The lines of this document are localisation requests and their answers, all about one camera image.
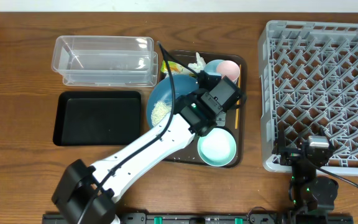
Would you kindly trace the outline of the white tissue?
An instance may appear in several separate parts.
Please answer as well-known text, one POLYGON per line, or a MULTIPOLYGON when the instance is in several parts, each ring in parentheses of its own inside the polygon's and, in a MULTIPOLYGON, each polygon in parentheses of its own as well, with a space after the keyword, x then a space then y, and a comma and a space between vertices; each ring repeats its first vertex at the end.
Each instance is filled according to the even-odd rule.
POLYGON ((200 71, 204 70, 206 66, 206 62, 204 58, 197 52, 196 54, 196 62, 189 63, 188 68, 192 69, 194 72, 199 73, 200 71))

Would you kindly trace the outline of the dark blue plate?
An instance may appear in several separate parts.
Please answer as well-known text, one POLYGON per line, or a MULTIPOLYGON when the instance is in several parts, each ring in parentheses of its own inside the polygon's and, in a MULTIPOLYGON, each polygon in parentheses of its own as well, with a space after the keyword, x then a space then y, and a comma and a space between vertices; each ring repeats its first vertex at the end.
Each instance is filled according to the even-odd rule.
MULTIPOLYGON (((198 81, 188 75, 174 75, 173 76, 174 87, 175 87, 175 98, 182 95, 187 95, 199 88, 198 81)), ((151 112, 154 108, 154 104, 158 101, 164 101, 172 104, 172 90, 170 79, 165 78, 155 86, 154 90, 149 96, 146 109, 147 122, 150 128, 153 128, 151 122, 151 112)))

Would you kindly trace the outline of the pile of white rice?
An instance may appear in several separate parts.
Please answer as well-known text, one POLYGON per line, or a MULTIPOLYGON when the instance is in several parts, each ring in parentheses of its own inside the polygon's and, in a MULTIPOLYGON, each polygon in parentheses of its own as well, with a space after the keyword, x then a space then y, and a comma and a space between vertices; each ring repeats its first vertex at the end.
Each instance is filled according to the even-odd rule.
POLYGON ((161 120, 163 120, 164 117, 171 112, 171 110, 171 103, 166 103, 162 100, 156 102, 156 104, 154 104, 154 108, 150 116, 152 126, 156 126, 157 124, 159 124, 159 122, 161 122, 161 120))

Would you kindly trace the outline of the yellow green snack wrapper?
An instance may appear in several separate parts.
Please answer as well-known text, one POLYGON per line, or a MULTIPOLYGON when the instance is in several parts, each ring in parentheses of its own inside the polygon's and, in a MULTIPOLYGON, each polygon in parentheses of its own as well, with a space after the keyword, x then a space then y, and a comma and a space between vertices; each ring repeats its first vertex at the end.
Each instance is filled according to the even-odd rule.
MULTIPOLYGON (((168 61, 168 65, 170 67, 171 74, 173 75, 189 75, 189 76, 195 75, 193 72, 191 72, 189 69, 185 68, 184 66, 180 65, 179 63, 168 61)), ((165 62, 162 62, 160 71, 166 75, 169 74, 167 64, 165 62)))

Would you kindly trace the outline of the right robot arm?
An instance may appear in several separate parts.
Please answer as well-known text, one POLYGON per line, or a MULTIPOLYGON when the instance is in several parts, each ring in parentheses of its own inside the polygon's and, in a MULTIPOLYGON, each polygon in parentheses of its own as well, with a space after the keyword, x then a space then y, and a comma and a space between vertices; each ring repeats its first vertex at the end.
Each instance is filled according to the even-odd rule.
POLYGON ((280 215, 280 223, 327 223, 334 210, 338 182, 318 176, 317 170, 329 162, 334 146, 321 129, 319 134, 299 140, 295 147, 279 130, 272 153, 280 156, 280 165, 290 166, 292 178, 288 196, 294 207, 280 215))

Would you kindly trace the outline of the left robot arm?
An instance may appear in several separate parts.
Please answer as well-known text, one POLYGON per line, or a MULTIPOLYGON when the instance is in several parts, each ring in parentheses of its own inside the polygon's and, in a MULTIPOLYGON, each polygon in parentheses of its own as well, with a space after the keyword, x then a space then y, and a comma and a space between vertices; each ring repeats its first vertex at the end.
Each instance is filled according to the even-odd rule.
POLYGON ((52 202, 68 223, 118 223, 116 203, 153 166, 216 126, 217 116, 237 102, 226 93, 196 90, 176 99, 169 114, 124 149, 86 166, 64 171, 52 202))

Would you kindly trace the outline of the grey dishwasher rack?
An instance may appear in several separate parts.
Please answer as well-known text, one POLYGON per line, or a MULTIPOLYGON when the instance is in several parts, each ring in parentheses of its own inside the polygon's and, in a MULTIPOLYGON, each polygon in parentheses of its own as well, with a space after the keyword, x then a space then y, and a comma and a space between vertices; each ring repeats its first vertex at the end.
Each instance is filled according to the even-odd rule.
POLYGON ((358 176, 358 24, 269 21, 258 41, 262 164, 290 172, 273 153, 324 131, 334 146, 326 170, 358 176))

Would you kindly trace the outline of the black waste tray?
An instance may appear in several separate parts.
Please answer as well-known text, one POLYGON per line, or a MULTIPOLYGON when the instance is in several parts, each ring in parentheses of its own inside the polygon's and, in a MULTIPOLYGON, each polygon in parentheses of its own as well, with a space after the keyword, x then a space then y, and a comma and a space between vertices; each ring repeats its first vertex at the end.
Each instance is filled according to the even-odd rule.
POLYGON ((58 98, 56 146, 128 145, 140 137, 137 91, 66 91, 58 98))

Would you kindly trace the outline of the wooden chopstick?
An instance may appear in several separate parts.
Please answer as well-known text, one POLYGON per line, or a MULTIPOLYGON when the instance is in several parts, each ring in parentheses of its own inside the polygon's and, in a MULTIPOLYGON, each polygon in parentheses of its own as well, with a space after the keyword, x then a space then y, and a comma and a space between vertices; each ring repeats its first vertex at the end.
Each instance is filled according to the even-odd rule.
MULTIPOLYGON (((237 87, 238 88, 241 88, 241 74, 242 74, 242 65, 239 65, 239 70, 240 70, 240 74, 239 74, 239 77, 237 79, 237 87)), ((237 103, 236 103, 236 123, 235 123, 235 129, 238 129, 239 128, 239 118, 240 118, 240 114, 239 114, 239 107, 241 105, 241 101, 238 100, 237 103)))

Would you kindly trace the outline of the mint green bowl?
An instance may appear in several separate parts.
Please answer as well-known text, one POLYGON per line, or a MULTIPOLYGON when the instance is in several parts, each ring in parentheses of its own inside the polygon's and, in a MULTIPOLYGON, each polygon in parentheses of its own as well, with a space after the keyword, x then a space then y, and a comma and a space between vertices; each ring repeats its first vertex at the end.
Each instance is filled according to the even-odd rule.
POLYGON ((236 156, 237 144, 234 136, 223 128, 214 128, 197 142, 200 158, 210 166, 223 167, 236 156))

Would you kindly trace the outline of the light blue small plate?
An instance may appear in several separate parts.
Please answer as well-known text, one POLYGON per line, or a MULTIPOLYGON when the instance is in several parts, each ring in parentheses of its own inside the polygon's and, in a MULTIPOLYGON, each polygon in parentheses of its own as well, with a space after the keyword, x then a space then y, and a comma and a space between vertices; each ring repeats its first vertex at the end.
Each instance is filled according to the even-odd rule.
POLYGON ((211 74, 211 73, 216 74, 217 73, 216 69, 221 62, 223 62, 222 59, 212 60, 212 61, 208 62, 204 67, 204 71, 208 74, 211 74))

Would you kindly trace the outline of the pink cup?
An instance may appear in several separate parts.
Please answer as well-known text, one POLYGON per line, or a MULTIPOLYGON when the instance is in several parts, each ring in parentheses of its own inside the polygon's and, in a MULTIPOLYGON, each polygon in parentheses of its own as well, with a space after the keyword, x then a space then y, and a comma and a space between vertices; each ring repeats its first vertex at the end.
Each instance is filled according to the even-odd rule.
POLYGON ((222 77, 228 77, 232 82, 236 82, 241 74, 241 70, 236 62, 224 60, 218 64, 216 71, 222 77))

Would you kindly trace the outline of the dark brown serving tray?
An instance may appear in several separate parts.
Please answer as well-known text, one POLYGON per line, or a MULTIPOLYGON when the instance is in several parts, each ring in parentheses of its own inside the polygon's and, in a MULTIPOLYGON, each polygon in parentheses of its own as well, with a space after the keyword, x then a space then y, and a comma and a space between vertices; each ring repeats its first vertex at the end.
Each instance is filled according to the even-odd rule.
MULTIPOLYGON (((183 63, 191 63, 196 60, 196 52, 189 51, 189 50, 171 50, 169 54, 174 56, 176 59, 183 63)), ((205 62, 210 62, 212 60, 222 59, 222 60, 231 60, 236 62, 238 65, 242 65, 242 74, 241 74, 241 90, 243 92, 246 91, 246 81, 247 81, 247 64, 246 61, 238 56, 238 55, 231 55, 231 54, 218 54, 218 53, 209 53, 209 52, 200 52, 200 55, 204 58, 205 62)), ((164 79, 163 74, 160 74, 158 79, 158 83, 164 79)), ((236 123, 236 110, 229 110, 226 113, 226 125, 225 126, 218 126, 219 128, 223 128, 226 131, 229 131, 236 140, 237 144, 237 152, 235 158, 224 168, 232 168, 237 166, 241 160, 243 155, 243 147, 244 147, 244 130, 245 130, 245 100, 242 101, 243 104, 239 108, 239 128, 235 129, 236 123)), ((199 156, 197 150, 197 142, 198 139, 194 138, 194 140, 184 149, 181 149, 173 154, 167 156, 164 160, 168 162, 178 162, 183 164, 193 164, 198 166, 207 166, 199 156)))

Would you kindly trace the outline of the clear plastic bin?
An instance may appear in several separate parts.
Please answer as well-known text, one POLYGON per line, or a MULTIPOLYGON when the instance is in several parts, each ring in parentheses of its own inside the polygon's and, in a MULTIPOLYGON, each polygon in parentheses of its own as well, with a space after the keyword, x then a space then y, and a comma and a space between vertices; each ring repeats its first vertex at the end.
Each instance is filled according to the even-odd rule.
POLYGON ((150 37, 62 35, 52 57, 52 70, 68 86, 153 87, 157 69, 150 37))

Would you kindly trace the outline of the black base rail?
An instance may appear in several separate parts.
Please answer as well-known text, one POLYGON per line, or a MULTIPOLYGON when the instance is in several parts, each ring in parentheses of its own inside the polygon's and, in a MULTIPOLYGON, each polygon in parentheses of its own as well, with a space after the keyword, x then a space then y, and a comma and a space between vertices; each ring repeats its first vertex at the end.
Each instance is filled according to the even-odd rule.
MULTIPOLYGON (((268 224, 289 223, 281 218, 272 218, 273 215, 251 214, 247 215, 146 215, 144 213, 123 213, 119 219, 121 224, 268 224)), ((61 215, 44 214, 42 224, 66 224, 61 215)), ((328 218, 328 223, 354 223, 352 217, 333 216, 328 218)))

